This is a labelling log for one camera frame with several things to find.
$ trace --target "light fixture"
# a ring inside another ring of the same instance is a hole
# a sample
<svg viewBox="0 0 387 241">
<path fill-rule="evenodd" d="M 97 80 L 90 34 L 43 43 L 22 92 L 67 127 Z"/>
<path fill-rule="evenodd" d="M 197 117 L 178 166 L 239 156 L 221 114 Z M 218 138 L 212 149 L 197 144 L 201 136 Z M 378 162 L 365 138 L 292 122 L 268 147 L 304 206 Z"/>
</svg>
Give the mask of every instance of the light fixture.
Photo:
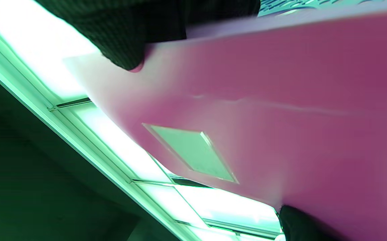
<svg viewBox="0 0 387 241">
<path fill-rule="evenodd" d="M 189 206 L 186 200 L 172 186 L 138 184 L 159 206 L 175 220 L 193 226 L 207 228 L 199 215 Z"/>
<path fill-rule="evenodd" d="M 176 186 L 201 218 L 280 233 L 273 207 L 221 189 Z"/>
</svg>

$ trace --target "dark wall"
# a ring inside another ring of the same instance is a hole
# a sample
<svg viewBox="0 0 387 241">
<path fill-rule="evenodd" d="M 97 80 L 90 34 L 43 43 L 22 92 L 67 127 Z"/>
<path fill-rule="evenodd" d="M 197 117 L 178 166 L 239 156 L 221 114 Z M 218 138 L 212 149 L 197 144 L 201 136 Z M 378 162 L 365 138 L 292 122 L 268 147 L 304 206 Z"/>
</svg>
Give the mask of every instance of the dark wall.
<svg viewBox="0 0 387 241">
<path fill-rule="evenodd" d="M 137 221 L 95 195 L 0 119 L 0 241 L 98 241 L 120 218 L 130 219 L 126 224 L 131 230 Z"/>
</svg>

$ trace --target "light panel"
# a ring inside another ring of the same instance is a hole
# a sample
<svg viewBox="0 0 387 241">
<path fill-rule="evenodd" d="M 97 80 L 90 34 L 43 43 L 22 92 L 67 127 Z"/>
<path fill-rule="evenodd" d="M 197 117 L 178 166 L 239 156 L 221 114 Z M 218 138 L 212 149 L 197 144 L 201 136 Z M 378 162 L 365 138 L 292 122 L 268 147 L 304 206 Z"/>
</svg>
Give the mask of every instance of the light panel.
<svg viewBox="0 0 387 241">
<path fill-rule="evenodd" d="M 190 230 L 201 241 L 238 241 L 235 233 L 226 230 L 215 228 L 198 229 L 195 227 L 190 227 Z"/>
<path fill-rule="evenodd" d="M 197 227 L 207 227 L 174 187 L 147 184 L 138 185 L 175 220 L 190 223 Z"/>
<path fill-rule="evenodd" d="M 171 183 L 149 154 L 94 104 L 70 107 L 106 145 L 143 180 Z"/>
<path fill-rule="evenodd" d="M 98 49 L 63 20 L 34 0 L 0 0 L 0 36 L 60 102 L 86 96 L 63 59 Z"/>
<path fill-rule="evenodd" d="M 280 232 L 273 207 L 221 189 L 176 186 L 180 194 L 201 216 L 214 221 Z"/>
</svg>

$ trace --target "diamond-shaped cutout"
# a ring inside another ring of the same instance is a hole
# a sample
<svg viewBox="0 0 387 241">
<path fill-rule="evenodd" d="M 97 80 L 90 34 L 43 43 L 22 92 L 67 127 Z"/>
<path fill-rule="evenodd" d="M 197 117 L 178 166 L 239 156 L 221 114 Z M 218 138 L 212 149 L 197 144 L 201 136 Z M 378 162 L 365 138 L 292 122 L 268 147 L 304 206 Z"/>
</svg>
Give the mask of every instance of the diamond-shaped cutout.
<svg viewBox="0 0 387 241">
<path fill-rule="evenodd" d="M 204 132 L 145 126 L 193 171 L 235 182 L 235 178 L 216 152 L 213 142 Z"/>
</svg>

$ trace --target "pink folder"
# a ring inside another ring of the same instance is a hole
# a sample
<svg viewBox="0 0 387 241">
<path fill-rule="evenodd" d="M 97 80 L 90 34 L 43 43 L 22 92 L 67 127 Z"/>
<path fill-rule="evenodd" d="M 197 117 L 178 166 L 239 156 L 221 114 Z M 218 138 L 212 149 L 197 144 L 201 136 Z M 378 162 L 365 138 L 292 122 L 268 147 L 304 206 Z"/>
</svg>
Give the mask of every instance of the pink folder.
<svg viewBox="0 0 387 241">
<path fill-rule="evenodd" d="M 387 240 L 387 3 L 189 35 L 153 46 L 139 73 L 100 54 L 67 66 L 175 174 L 297 207 L 347 240 Z M 205 134 L 232 180 L 189 166 L 150 125 Z"/>
</svg>

